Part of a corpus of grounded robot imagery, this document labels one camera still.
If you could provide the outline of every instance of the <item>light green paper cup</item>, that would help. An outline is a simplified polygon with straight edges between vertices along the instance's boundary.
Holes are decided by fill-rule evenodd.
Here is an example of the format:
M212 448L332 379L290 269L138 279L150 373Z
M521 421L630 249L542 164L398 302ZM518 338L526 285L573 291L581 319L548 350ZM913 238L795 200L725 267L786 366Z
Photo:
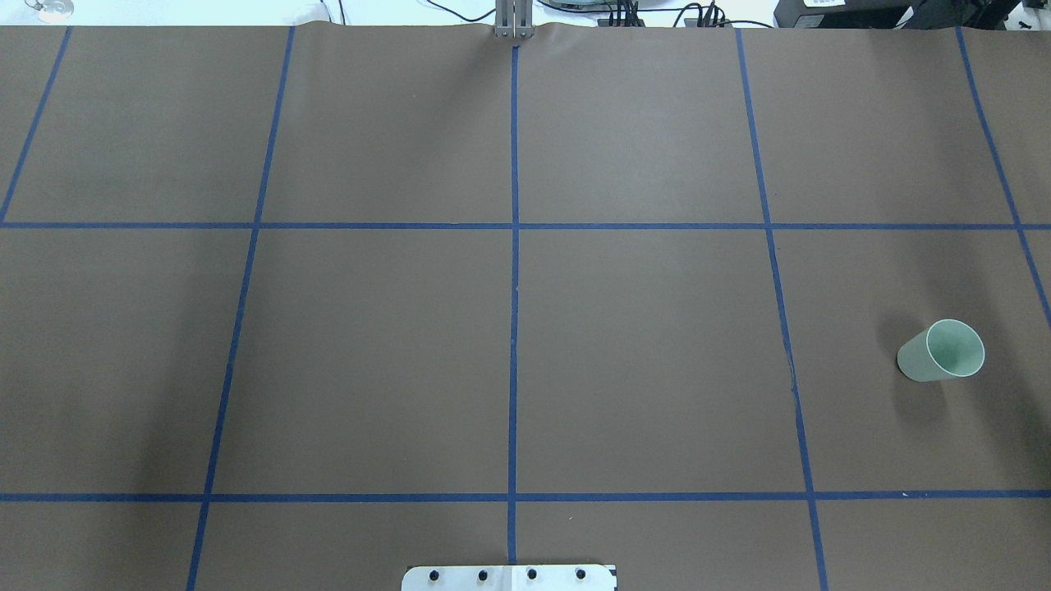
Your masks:
M898 349L898 368L916 382L967 378L984 363L982 338L959 320L940 320Z

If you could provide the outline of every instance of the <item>blue tape line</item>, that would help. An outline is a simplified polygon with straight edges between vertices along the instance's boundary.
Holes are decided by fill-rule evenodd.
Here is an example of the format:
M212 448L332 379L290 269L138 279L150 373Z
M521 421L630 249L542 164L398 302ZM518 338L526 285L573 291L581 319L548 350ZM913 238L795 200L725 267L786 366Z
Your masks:
M1013 230L1011 224L822 224L770 223L776 230Z
M1051 498L1051 490L859 490L815 492L817 501L908 501L924 498Z
M411 504L411 503L507 503L502 492L447 493L212 493L209 503L282 504ZM803 501L922 501L953 498L1051 498L1051 489L962 489L962 490L830 490L830 491L739 491L739 492L522 492L516 503L721 503ZM66 493L6 492L0 503L201 503L203 494L178 493Z
M518 45L511 48L511 342L508 372L508 564L518 559Z
M796 404L796 435L799 442L800 462L803 467L803 483L809 494L813 493L813 476L810 473L810 452L806 444L806 427L803 424L803 404L799 396L799 381L796 376L796 356L791 350L791 335L788 332L788 314L785 311L784 292L781 289L781 269L778 265L777 246L774 243L774 229L770 225L770 206L766 197L766 179L763 174L763 159L759 151L759 134L756 130L756 114L751 104L751 88L748 84L748 65L744 55L744 41L741 29L735 29L737 38L737 55L741 64L741 85L744 90L744 106L748 117L748 134L751 136L751 156L756 162L756 181L759 185L759 201L763 208L763 223L766 225L766 249L770 258L770 271L774 274L774 292L777 297L778 315L781 319L781 338L785 353L788 355L788 369L791 374L791 393ZM813 553L818 567L818 582L822 591L828 591L828 574L825 569L824 544L821 541L821 524L818 521L818 504L812 496L807 501L810 514L810 533L813 537Z
M510 230L507 223L412 223L412 222L263 222L267 230Z
M33 123L29 124L29 131L25 135L25 142L22 143L22 151L18 155L18 162L15 163L15 172L11 176L11 183L7 185L7 193L3 198L3 205L0 205L0 222L7 217L7 209L11 201L15 199L15 188L18 186L18 179L22 176L22 167L25 166L25 159L29 156L29 147L33 145L33 138L37 135L37 126L40 125L40 118L44 115L44 107L47 106L47 98L55 86L55 79L59 75L59 66L62 65L62 58L65 57L66 48L69 47L69 37L73 36L73 27L67 26L65 35L62 36L62 44L59 45L59 53L55 56L55 63L51 64L51 73L47 76L47 83L44 84L44 93L37 103L37 111L33 114Z
M238 311L233 319L233 335L230 338L230 351L226 360L226 374L223 378L223 393L219 400L219 412L215 417L215 430L211 437L211 453L208 457L208 472L205 476L204 498L201 502L201 513L198 516L197 534L193 538L193 553L190 557L189 574L186 577L186 589L192 591L197 585L198 568L201 564L201 550L204 547L204 533L208 526L208 509L212 487L215 483L215 466L219 463L219 448L223 441L223 425L226 422L226 408L230 400L230 385L233 381L233 364L238 356L238 346L241 341L241 327L245 318L245 304L248 300L248 286L251 283L252 265L255 262L255 247L259 243L260 224L263 220L263 206L266 203L267 183L270 180L270 164L273 160L273 146L277 140L277 125L281 122L281 106L285 98L285 83L288 81L288 66L292 59L292 43L295 40L295 27L288 27L288 39L285 42L285 59L281 66L281 81L277 84L277 98L273 106L273 119L270 122L270 138L267 140L266 158L263 162L263 176L260 179L259 197L255 201L255 217L252 222L252 235L248 241L248 256L245 259L245 272L241 280L241 293L238 295Z
M212 494L212 503L507 503L503 493Z
M806 501L806 492L523 492L519 503L692 503Z
M251 229L250 222L3 222L8 229Z
M252 222L0 222L6 229L251 229ZM506 222L261 222L266 230L512 230ZM1014 224L881 224L811 222L541 222L518 224L519 230L1009 230ZM1025 230L1051 230L1051 224L1022 224Z
M761 230L760 223L684 222L684 223L631 223L631 222L566 222L523 223L523 230Z
M964 70L967 73L967 84L971 87L971 99L974 101L974 110L978 114L978 121L982 123L982 133L985 134L986 142L989 144L989 152L992 155L993 165L996 167L996 176L1000 178L1000 186L1004 189L1004 198L1007 199L1007 207L1011 210L1011 219L1014 220L1014 227L1018 231L1018 242L1022 243L1022 251L1026 254L1026 264L1029 265L1029 274L1033 278L1033 286L1036 288L1036 295L1039 298L1040 306L1044 308L1044 318L1048 326L1051 326L1051 304L1048 303L1047 292L1044 290L1044 283L1040 281L1040 273L1036 269L1036 262L1033 253L1029 249L1029 240L1026 239L1026 231L1022 225L1022 218L1018 216L1018 208L1014 203L1014 196L1011 195L1011 186L1007 182L1007 174L1004 172L1004 165L1000 160L1000 151L996 149L996 142L992 139L992 130L986 120L985 109L982 107L982 99L978 97L978 87L974 83L974 73L971 70L971 58L967 53L967 43L964 41L964 30L956 27L956 42L960 45L960 56L964 60Z
M0 503L201 503L201 494L0 492Z

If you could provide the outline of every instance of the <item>white metal plate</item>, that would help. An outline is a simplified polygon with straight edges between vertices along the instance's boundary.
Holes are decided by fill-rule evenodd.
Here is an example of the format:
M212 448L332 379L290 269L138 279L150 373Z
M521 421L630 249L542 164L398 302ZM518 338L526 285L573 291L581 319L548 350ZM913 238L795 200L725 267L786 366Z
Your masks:
M603 565L414 567L401 591L616 591L616 573Z

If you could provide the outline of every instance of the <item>electronic device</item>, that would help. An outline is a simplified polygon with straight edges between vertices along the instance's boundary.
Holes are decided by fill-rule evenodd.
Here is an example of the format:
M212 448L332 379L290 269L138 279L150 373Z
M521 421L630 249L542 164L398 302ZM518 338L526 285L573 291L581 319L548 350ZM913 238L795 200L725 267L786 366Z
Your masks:
M909 0L779 0L774 19L782 28L893 28Z

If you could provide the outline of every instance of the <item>black cable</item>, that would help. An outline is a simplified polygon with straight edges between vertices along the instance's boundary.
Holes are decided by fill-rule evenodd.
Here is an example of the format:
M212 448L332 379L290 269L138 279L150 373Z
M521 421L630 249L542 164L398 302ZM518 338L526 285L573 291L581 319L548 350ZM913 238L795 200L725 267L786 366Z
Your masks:
M716 25L717 26L722 26L724 24L738 24L738 23L758 24L759 26L765 26L766 28L777 28L772 24L766 24L765 22L749 21L749 20L743 20L743 19L734 19L734 20L728 20L728 21L719 21L718 23L716 23Z
M555 6L555 5L549 4L549 3L544 2L543 0L535 0L535 2L537 4L540 4L541 6L547 6L547 7L551 8L552 11L558 11L559 13L569 13L571 15L604 15L604 14L606 14L605 11L574 11L573 8L563 8L561 6ZM687 5L687 7L692 7L693 4L697 4L697 2L691 2L691 4ZM680 13L680 15L681 15L681 13L685 12L685 8L638 8L638 9L636 9L634 12L635 13ZM722 11L722 8L720 8L720 12L722 12L723 16L726 15L726 13ZM776 26L770 25L770 24L766 24L765 22L749 21L749 20L744 20L744 19L735 19L735 20L719 21L716 26L721 25L721 24L737 24L737 23L742 23L742 24L757 24L759 26L765 26L766 28L777 28Z
M672 23L672 28L679 26L679 20L682 19L682 15L686 14L686 11L691 8L697 8L697 22L701 21L701 15L704 14L704 6L701 6L697 2L691 2L679 11L679 16L675 17L675 22Z
M332 22L332 13L328 9L328 4L325 3L325 0L322 0L322 6L325 6L325 16L329 18L329 22Z
M575 11L573 8L563 8L561 6L555 6L549 4L543 0L535 0L537 4L541 6L547 6L552 11L558 11L559 13L569 13L571 15L604 15L605 11ZM678 13L681 8L639 8L635 11L636 13Z
M493 15L493 13L496 12L496 8L493 8L492 11L486 13L485 15L481 15L478 18L469 19L469 18L465 17L463 15L457 13L456 11L454 11L452 8L447 8L447 7L442 6L441 4L438 4L437 2L434 2L433 0L424 0L424 2L427 2L428 4L434 6L435 8L441 8L442 11L449 13L450 15L453 15L453 16L459 18L463 22L478 22L478 21L483 21L483 20L488 19L489 17L491 17Z

